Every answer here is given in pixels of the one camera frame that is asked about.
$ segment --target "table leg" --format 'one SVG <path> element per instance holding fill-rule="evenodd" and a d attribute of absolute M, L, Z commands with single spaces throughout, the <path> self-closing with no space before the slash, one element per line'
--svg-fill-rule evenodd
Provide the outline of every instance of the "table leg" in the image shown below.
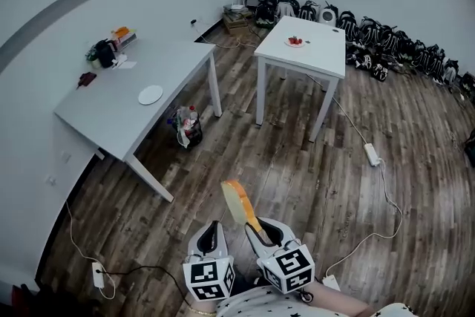
<path fill-rule="evenodd" d="M 281 79 L 287 78 L 287 69 L 286 68 L 279 68 Z"/>
<path fill-rule="evenodd" d="M 314 143 L 317 138 L 317 134 L 320 131 L 320 127 L 324 122 L 325 115 L 327 115 L 328 108 L 332 102 L 333 94 L 335 93 L 336 85 L 338 84 L 338 78 L 332 78 L 328 85 L 327 93 L 325 94 L 324 102 L 321 104 L 320 111 L 318 112 L 317 121 L 313 126 L 312 133 L 309 140 Z"/>
<path fill-rule="evenodd" d="M 214 115 L 220 117 L 223 112 L 221 111 L 220 91 L 217 86 L 216 67 L 214 66 L 213 53 L 209 56 L 208 83 L 209 90 L 211 91 L 211 99 L 213 101 Z"/>
<path fill-rule="evenodd" d="M 134 156 L 130 155 L 130 157 L 125 159 L 125 162 L 132 168 L 132 170 L 139 175 L 154 191 L 156 191 L 159 195 L 165 198 L 168 202 L 173 201 L 173 196 L 168 193 L 161 183 L 157 181 L 157 179 L 151 175 L 151 173 L 142 165 L 142 163 Z"/>
<path fill-rule="evenodd" d="M 326 93 L 328 90 L 328 86 L 330 85 L 330 81 L 327 81 L 326 79 L 321 80 L 321 90 Z"/>
<path fill-rule="evenodd" d="M 255 122 L 262 125 L 264 119 L 264 105 L 266 103 L 266 62 L 264 58 L 258 57 L 258 105 L 255 115 Z"/>

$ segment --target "white cable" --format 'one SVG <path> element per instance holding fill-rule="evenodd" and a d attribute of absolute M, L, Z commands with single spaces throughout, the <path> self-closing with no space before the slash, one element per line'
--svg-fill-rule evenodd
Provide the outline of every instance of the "white cable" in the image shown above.
<path fill-rule="evenodd" d="M 71 217 L 71 223 L 70 223 L 70 226 L 69 226 L 69 236 L 71 237 L 71 242 L 73 243 L 73 245 L 77 248 L 77 250 L 79 251 L 79 254 L 81 254 L 81 256 L 84 258 L 84 259 L 88 259 L 88 260 L 91 260 L 91 261 L 95 261 L 97 262 L 101 267 L 102 267 L 102 270 L 104 271 L 104 273 L 107 275 L 107 277 L 109 278 L 109 280 L 111 281 L 112 283 L 112 286 L 114 287 L 114 293 L 112 295 L 112 297 L 108 297 L 106 296 L 104 293 L 102 293 L 102 289 L 99 288 L 99 291 L 101 292 L 101 295 L 103 298 L 106 298 L 108 300 L 112 300 L 115 296 L 116 296 L 116 284 L 114 282 L 114 280 L 112 279 L 112 277 L 108 274 L 108 272 L 106 271 L 105 267 L 102 265 L 102 263 L 100 261 L 98 261 L 97 259 L 95 258 L 91 258 L 90 256 L 85 256 L 81 249 L 77 246 L 77 244 L 74 242 L 74 239 L 73 239 L 73 215 L 71 214 L 71 210 L 69 209 L 69 205 L 68 205 L 68 202 L 66 201 L 66 207 L 68 208 L 68 213 L 69 213 L 69 216 Z"/>
<path fill-rule="evenodd" d="M 235 49 L 235 48 L 239 48 L 240 46 L 244 46 L 244 47 L 251 47 L 251 48 L 257 48 L 255 45 L 251 45 L 251 44 L 243 44 L 241 41 L 240 41 L 240 38 L 238 37 L 237 38 L 237 45 L 234 46 L 234 47 L 225 47 L 223 45 L 219 45 L 219 44 L 216 44 L 214 42 L 210 42 L 208 41 L 207 39 L 205 39 L 205 36 L 203 36 L 201 34 L 201 32 L 198 30 L 198 28 L 196 28 L 193 24 L 193 28 L 198 32 L 198 34 L 201 36 L 201 38 L 206 41 L 208 44 L 214 44 L 216 45 L 217 47 L 220 47 L 220 48 L 225 48 L 225 49 Z"/>
<path fill-rule="evenodd" d="M 311 78 L 313 80 L 313 82 L 319 84 L 321 87 L 323 87 L 321 85 L 321 83 L 319 83 L 315 78 L 313 78 L 312 76 L 308 75 L 307 76 L 309 78 Z M 348 120 L 350 121 L 351 125 L 354 127 L 354 129 L 356 130 L 356 132 L 359 133 L 359 136 L 361 136 L 361 138 L 363 139 L 364 141 L 364 144 L 367 144 L 367 141 L 366 139 L 364 138 L 364 136 L 361 134 L 361 132 L 356 128 L 355 126 L 355 123 L 353 123 L 353 121 L 351 120 L 351 118 L 348 116 L 348 114 L 345 112 L 345 110 L 341 107 L 341 105 L 338 103 L 338 101 L 335 99 L 335 97 L 333 97 L 333 100 L 336 102 L 336 104 L 338 105 L 338 107 L 343 111 L 343 114 L 345 114 L 345 116 L 348 118 Z M 332 264 L 331 266 L 328 267 L 327 271 L 325 272 L 325 277 L 328 277 L 328 272 L 334 267 L 334 266 L 338 266 L 340 263 L 342 263 L 343 261 L 347 260 L 351 255 L 353 255 L 356 250 L 369 238 L 373 237 L 373 236 L 377 236 L 377 237 L 380 237 L 380 238 L 383 238 L 383 239 L 393 239 L 397 233 L 399 232 L 399 229 L 401 229 L 401 225 L 402 225 L 402 218 L 403 218 L 403 214 L 402 214 L 402 211 L 401 209 L 399 208 L 399 206 L 397 206 L 393 200 L 391 200 L 389 198 L 389 195 L 387 194 L 387 189 L 386 189 L 386 179 L 384 178 L 384 174 L 386 172 L 386 163 L 384 162 L 383 159 L 379 158 L 379 162 L 383 164 L 383 168 L 381 168 L 381 166 L 379 167 L 379 169 L 381 170 L 381 177 L 383 179 L 383 187 L 384 187 L 384 196 L 386 197 L 386 201 L 394 206 L 396 209 L 398 209 L 398 212 L 399 214 L 401 215 L 401 219 L 399 220 L 399 225 L 398 225 L 398 228 L 396 229 L 396 232 L 394 234 L 392 234 L 391 236 L 387 237 L 387 236 L 384 236 L 384 235 L 381 235 L 381 234 L 378 234 L 376 232 L 372 233 L 372 234 L 369 234 L 365 239 L 363 239 L 361 242 L 358 243 L 358 245 L 347 255 L 345 256 L 344 258 L 340 259 L 339 261 L 337 261 L 336 263 Z"/>
<path fill-rule="evenodd" d="M 307 76 L 312 79 L 313 82 L 315 82 L 316 84 L 320 85 L 321 87 L 323 87 L 323 85 L 317 81 L 315 78 L 313 78 L 312 76 L 308 75 Z M 348 120 L 350 121 L 350 123 L 352 124 L 352 126 L 354 127 L 354 129 L 356 130 L 356 132 L 359 133 L 359 136 L 361 136 L 361 138 L 363 139 L 364 141 L 364 144 L 368 144 L 368 142 L 366 141 L 366 139 L 364 138 L 364 136 L 361 134 L 361 132 L 356 128 L 355 126 L 355 123 L 353 123 L 353 121 L 351 120 L 350 117 L 348 117 L 348 114 L 346 113 L 346 111 L 341 107 L 341 105 L 338 103 L 338 100 L 335 99 L 335 97 L 333 97 L 333 100 L 336 102 L 336 104 L 338 105 L 338 107 L 343 111 L 343 114 L 345 114 L 345 116 L 348 118 Z"/>
<path fill-rule="evenodd" d="M 401 215 L 401 219 L 399 220 L 399 225 L 398 225 L 398 228 L 396 229 L 396 232 L 394 234 L 392 234 L 391 236 L 387 237 L 387 236 L 384 236 L 384 235 L 381 235 L 381 234 L 378 234 L 376 232 L 374 232 L 373 234 L 369 234 L 365 239 L 363 239 L 361 242 L 358 243 L 358 246 L 356 246 L 352 252 L 350 252 L 347 256 L 345 256 L 344 258 L 342 258 L 341 260 L 337 261 L 336 263 L 332 264 L 331 266 L 328 267 L 327 271 L 325 272 L 325 277 L 328 277 L 328 272 L 334 267 L 334 266 L 337 266 L 339 265 L 341 262 L 347 260 L 351 255 L 353 255 L 356 250 L 369 238 L 373 237 L 373 236 L 377 236 L 377 237 L 380 237 L 380 238 L 383 238 L 383 239 L 393 239 L 397 233 L 399 232 L 399 229 L 401 229 L 401 225 L 402 225 L 402 211 L 401 209 L 399 208 L 399 206 L 397 206 L 390 198 L 389 198 L 389 195 L 387 194 L 387 190 L 386 190 L 386 180 L 384 179 L 384 173 L 386 171 L 386 164 L 384 163 L 383 159 L 379 159 L 381 163 L 383 163 L 384 165 L 384 169 L 382 169 L 381 167 L 380 170 L 381 170 L 381 176 L 382 176 L 382 179 L 383 179 L 383 186 L 384 186 L 384 196 L 386 196 L 386 201 L 391 204 L 392 206 L 394 206 L 395 208 L 398 209 L 398 212 L 399 214 Z"/>

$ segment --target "person's arm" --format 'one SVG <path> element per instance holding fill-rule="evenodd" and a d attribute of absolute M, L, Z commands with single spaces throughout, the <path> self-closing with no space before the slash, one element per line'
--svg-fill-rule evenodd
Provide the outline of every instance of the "person's arm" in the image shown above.
<path fill-rule="evenodd" d="M 194 310 L 198 310 L 200 312 L 205 312 L 205 313 L 216 313 L 216 301 L 201 301 L 198 302 L 196 300 L 193 300 L 191 303 L 191 308 Z M 187 312 L 185 313 L 185 317 L 203 317 L 202 314 L 195 313 L 189 308 L 187 308 Z"/>
<path fill-rule="evenodd" d="M 311 307 L 331 310 L 349 317 L 369 317 L 375 313 L 365 302 L 325 287 L 317 281 L 305 286 L 305 290 L 313 294 L 313 301 L 309 303 Z"/>

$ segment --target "black and white marker cube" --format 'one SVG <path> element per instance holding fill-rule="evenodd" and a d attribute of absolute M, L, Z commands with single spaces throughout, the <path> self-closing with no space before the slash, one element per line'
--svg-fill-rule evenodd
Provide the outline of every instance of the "black and white marker cube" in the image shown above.
<path fill-rule="evenodd" d="M 231 295 L 235 281 L 232 256 L 183 265 L 186 286 L 197 301 L 221 300 Z"/>
<path fill-rule="evenodd" d="M 315 277 L 315 263 L 305 245 L 277 257 L 258 260 L 258 265 L 264 277 L 284 294 L 312 283 Z"/>

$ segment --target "red object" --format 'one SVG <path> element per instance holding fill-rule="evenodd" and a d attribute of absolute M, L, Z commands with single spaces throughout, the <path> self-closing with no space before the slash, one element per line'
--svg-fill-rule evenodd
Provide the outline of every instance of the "red object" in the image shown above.
<path fill-rule="evenodd" d="M 302 39 L 297 39 L 297 36 L 289 37 L 289 42 L 292 45 L 299 45 L 302 43 Z"/>
<path fill-rule="evenodd" d="M 94 73 L 91 73 L 90 71 L 82 74 L 81 77 L 79 78 L 79 82 L 77 83 L 77 88 L 79 88 L 80 86 L 89 85 L 91 82 L 94 81 L 94 78 L 96 77 L 97 75 Z"/>

